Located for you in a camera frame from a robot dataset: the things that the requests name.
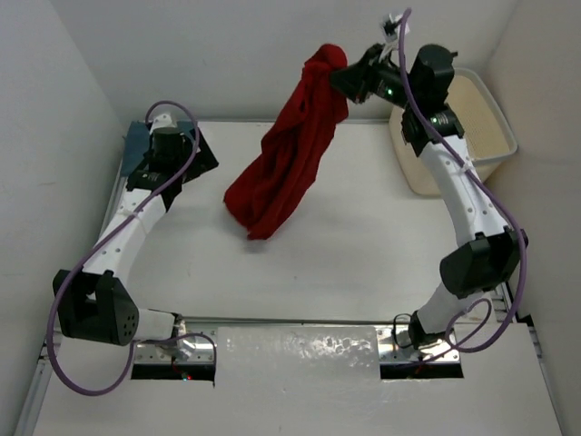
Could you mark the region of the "teal blue t shirt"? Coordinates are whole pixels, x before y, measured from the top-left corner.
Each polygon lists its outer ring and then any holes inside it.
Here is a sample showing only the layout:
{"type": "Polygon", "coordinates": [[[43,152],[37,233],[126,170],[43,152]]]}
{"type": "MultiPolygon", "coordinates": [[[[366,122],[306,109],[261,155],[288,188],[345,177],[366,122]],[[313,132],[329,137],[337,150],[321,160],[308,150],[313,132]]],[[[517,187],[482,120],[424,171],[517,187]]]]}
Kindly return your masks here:
{"type": "Polygon", "coordinates": [[[120,174],[128,177],[143,160],[149,149],[149,128],[142,122],[132,121],[124,137],[123,159],[120,174]]]}

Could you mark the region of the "red t shirt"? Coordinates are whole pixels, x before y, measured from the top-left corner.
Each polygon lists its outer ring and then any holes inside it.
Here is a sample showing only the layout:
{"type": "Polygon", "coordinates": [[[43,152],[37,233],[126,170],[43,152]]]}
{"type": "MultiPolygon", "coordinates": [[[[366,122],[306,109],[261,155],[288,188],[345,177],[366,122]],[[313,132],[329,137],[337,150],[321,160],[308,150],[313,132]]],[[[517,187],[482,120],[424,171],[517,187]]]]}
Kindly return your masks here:
{"type": "Polygon", "coordinates": [[[330,74],[346,66],[344,51],[332,44],[304,63],[289,100],[261,139],[260,155],[226,190],[226,209],[249,240],[272,237],[316,181],[336,127],[349,115],[346,97],[330,84],[330,74]]]}

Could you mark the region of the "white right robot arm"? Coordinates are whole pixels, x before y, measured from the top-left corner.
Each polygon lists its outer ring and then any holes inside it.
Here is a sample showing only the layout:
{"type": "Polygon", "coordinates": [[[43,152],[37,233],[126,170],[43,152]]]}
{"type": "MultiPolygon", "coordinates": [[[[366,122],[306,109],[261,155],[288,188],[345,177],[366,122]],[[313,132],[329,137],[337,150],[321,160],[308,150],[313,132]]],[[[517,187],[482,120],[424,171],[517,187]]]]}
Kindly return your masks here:
{"type": "Polygon", "coordinates": [[[373,45],[357,63],[331,73],[330,84],[354,103],[374,94],[402,108],[403,138],[434,178],[454,226],[458,247],[440,261],[441,283],[410,317],[409,344],[418,349],[447,339],[453,319],[509,278],[521,264],[527,237],[490,197],[468,159],[464,129],[447,103],[454,53],[424,45],[407,70],[382,60],[382,50],[373,45]]]}

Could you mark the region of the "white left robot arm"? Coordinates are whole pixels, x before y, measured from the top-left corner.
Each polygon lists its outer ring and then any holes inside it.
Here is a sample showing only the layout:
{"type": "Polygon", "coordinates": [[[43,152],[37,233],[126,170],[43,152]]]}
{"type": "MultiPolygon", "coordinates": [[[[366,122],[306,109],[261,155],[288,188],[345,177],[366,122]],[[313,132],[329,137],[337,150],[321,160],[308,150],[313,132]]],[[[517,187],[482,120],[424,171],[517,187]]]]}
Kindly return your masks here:
{"type": "Polygon", "coordinates": [[[183,186],[217,165],[197,128],[184,132],[159,127],[150,132],[149,146],[127,176],[96,252],[79,272],[61,270],[54,277],[64,336],[120,346],[173,336],[177,314],[139,308],[128,291],[128,278],[147,235],[169,212],[183,186]]]}

